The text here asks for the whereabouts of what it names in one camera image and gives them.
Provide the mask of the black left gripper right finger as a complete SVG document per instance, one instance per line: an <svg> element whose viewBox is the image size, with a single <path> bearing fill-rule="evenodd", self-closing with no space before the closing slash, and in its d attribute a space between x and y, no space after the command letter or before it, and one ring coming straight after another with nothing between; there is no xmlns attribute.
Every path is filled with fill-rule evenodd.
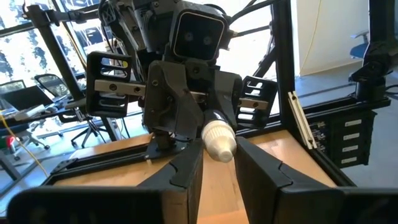
<svg viewBox="0 0 398 224"><path fill-rule="evenodd" d="M329 187L245 138L236 143L250 224L398 224L398 189Z"/></svg>

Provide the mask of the black laptop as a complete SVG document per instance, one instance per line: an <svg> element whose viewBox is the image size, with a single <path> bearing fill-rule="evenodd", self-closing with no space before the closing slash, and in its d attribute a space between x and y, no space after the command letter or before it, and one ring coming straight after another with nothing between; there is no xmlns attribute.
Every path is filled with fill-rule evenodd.
<svg viewBox="0 0 398 224"><path fill-rule="evenodd" d="M17 110L25 110L33 106L51 105L53 100L39 86L30 86L20 90L10 91L1 95Z"/></svg>

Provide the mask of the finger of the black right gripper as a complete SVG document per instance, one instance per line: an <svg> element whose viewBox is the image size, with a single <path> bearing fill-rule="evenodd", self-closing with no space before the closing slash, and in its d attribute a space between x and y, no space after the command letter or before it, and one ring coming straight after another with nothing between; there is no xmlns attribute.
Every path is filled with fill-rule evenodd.
<svg viewBox="0 0 398 224"><path fill-rule="evenodd" d="M236 112L243 87L242 78L229 72L215 72L214 94L216 109L221 111L233 129L238 128Z"/></svg>
<svg viewBox="0 0 398 224"><path fill-rule="evenodd" d="M144 124L189 139L197 137L203 112L188 89L184 65L159 60L150 64Z"/></svg>

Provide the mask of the black controller box white labels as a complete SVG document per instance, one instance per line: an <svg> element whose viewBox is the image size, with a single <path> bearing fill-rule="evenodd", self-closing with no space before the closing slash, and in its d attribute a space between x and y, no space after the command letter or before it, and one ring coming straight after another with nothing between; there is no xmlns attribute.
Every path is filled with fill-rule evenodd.
<svg viewBox="0 0 398 224"><path fill-rule="evenodd" d="M369 110L310 124L318 149L340 169L368 165L374 119Z"/></svg>

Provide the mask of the silver metal bracket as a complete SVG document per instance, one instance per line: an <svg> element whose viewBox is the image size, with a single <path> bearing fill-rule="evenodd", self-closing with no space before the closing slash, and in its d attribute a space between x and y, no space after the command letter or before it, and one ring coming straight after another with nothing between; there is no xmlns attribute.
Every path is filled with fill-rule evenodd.
<svg viewBox="0 0 398 224"><path fill-rule="evenodd" d="M304 145L309 150L316 149L317 144L295 91L288 92L288 101Z"/></svg>

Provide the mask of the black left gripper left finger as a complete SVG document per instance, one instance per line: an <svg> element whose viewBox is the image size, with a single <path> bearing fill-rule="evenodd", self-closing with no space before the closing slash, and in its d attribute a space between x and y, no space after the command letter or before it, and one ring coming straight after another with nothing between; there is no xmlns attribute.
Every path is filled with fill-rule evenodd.
<svg viewBox="0 0 398 224"><path fill-rule="evenodd" d="M172 156L137 186L56 186L62 179L146 159ZM203 173L203 141L159 152L153 144L64 161L39 187L13 196L8 224L196 224Z"/></svg>

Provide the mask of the black mesh office chair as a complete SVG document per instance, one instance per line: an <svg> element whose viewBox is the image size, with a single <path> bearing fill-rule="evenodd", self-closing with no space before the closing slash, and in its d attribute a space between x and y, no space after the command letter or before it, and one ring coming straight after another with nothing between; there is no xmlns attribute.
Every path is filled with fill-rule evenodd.
<svg viewBox="0 0 398 224"><path fill-rule="evenodd" d="M41 87L49 91L53 96L55 97L65 97L64 100L61 100L62 105L61 109L66 109L66 105L70 102L73 101L72 94L70 93L70 90L68 89L67 85L65 82L58 76L50 73L45 73L43 75L36 75L34 79L39 83ZM91 134L93 134L95 137L101 136L102 140L105 142L104 137L102 136L101 132L106 132L106 129L100 128L95 124L93 121L92 117L85 116L81 113L81 110L78 108L71 108L71 109L66 109L66 112L64 114L58 116L59 120L62 123L72 123L72 122L82 122L86 121L88 124L88 127L82 131L81 133L77 134L72 140L71 144L73 147L77 147L77 143L75 140L79 138L80 136L84 135L85 138L81 144L81 147L84 148L85 144Z"/></svg>

